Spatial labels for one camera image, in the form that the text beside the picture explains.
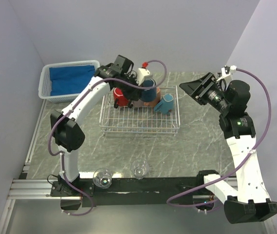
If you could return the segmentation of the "red mug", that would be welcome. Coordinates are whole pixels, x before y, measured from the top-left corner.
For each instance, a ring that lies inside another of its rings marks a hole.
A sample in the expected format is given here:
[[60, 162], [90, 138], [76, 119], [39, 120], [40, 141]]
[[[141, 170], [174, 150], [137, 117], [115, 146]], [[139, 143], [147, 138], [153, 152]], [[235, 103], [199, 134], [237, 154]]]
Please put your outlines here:
[[114, 88], [113, 90], [114, 108], [128, 106], [129, 100], [123, 95], [121, 89]]

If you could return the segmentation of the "light blue mug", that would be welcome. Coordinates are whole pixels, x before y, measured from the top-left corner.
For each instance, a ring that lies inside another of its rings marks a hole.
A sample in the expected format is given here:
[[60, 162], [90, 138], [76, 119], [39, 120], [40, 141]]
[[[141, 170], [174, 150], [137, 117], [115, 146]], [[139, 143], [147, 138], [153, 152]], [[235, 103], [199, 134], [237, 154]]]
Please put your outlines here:
[[160, 112], [163, 115], [169, 115], [174, 107], [174, 97], [171, 94], [165, 94], [159, 103], [153, 108], [155, 112]]

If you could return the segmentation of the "dark blue mug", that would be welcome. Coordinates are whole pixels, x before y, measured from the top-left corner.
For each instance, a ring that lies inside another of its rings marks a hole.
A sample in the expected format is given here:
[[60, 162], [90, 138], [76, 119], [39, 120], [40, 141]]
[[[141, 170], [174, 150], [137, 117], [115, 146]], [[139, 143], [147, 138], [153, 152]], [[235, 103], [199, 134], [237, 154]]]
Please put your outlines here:
[[[147, 79], [143, 82], [143, 87], [153, 87], [156, 85], [156, 82], [154, 79]], [[157, 96], [157, 88], [152, 88], [152, 89], [144, 89], [141, 92], [141, 100], [143, 102], [152, 102], [156, 99]]]

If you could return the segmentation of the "purple mug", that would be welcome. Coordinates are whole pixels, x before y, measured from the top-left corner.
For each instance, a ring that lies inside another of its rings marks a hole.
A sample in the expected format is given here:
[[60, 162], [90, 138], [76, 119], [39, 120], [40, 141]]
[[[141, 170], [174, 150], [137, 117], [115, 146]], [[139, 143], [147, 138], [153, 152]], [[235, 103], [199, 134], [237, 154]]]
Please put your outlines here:
[[144, 106], [144, 102], [140, 99], [138, 101], [130, 100], [128, 103], [129, 108], [139, 108], [143, 106]]

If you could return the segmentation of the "white wire dish rack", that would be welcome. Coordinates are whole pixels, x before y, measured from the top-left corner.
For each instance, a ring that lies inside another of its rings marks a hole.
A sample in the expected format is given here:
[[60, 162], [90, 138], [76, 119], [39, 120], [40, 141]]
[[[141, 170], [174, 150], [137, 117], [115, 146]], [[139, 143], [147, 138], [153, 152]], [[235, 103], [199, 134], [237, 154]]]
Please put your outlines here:
[[152, 107], [114, 108], [113, 93], [103, 97], [99, 125], [103, 133], [177, 134], [180, 128], [178, 87], [161, 87], [161, 94], [173, 96], [173, 110], [164, 115]]

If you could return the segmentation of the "clear glass cup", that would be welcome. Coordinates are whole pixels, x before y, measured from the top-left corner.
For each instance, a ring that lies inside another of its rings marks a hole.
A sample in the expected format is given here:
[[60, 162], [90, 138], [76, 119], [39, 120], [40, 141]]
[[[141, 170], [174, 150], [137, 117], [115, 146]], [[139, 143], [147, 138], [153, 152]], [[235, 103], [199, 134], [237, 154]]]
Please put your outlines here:
[[136, 179], [143, 179], [150, 171], [150, 166], [145, 159], [136, 159], [130, 165], [130, 170]]
[[112, 173], [107, 168], [99, 168], [93, 174], [93, 183], [99, 188], [107, 189], [112, 184]]

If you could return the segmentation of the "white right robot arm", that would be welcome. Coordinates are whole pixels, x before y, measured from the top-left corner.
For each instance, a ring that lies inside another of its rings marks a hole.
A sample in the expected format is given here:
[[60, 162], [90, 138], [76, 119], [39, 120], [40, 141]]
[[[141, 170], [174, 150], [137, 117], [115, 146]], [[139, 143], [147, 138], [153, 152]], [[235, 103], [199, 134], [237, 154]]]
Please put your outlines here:
[[277, 202], [267, 192], [259, 166], [256, 131], [252, 118], [246, 112], [250, 86], [241, 80], [232, 80], [225, 90], [212, 73], [184, 82], [179, 87], [198, 104], [210, 104], [219, 111], [219, 125], [230, 148], [237, 179], [233, 189], [213, 170], [197, 174], [196, 187], [188, 192], [213, 193], [223, 204], [231, 224], [263, 222], [277, 214]]

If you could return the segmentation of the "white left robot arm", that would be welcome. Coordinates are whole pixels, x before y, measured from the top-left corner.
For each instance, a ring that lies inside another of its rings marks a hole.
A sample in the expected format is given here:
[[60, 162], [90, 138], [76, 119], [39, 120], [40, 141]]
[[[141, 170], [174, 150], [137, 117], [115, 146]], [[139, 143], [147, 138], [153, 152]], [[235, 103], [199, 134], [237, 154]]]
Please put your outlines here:
[[67, 195], [76, 195], [80, 189], [78, 149], [85, 140], [85, 134], [80, 127], [82, 121], [94, 105], [113, 88], [117, 87], [130, 94], [137, 93], [135, 76], [129, 73], [133, 66], [134, 63], [130, 59], [118, 55], [113, 63], [96, 69], [89, 84], [71, 104], [61, 111], [51, 113], [49, 140], [55, 141], [58, 151], [52, 151], [51, 143], [48, 143], [48, 151], [52, 156], [60, 156], [58, 182], [63, 184], [62, 190]]

